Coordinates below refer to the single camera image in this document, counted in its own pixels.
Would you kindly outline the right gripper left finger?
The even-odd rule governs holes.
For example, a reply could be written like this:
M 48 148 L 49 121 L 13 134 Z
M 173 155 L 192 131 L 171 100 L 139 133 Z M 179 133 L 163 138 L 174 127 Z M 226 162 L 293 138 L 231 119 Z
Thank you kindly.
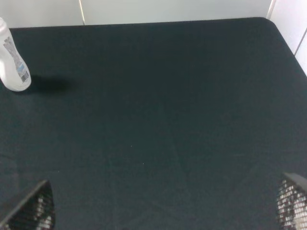
M 41 180 L 0 205 L 2 230 L 53 230 L 56 224 L 52 186 Z

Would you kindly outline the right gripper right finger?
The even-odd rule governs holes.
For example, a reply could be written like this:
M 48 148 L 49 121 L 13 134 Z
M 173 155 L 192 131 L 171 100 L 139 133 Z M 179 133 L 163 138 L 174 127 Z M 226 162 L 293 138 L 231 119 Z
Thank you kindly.
M 307 179 L 285 172 L 277 195 L 277 222 L 281 230 L 307 228 Z

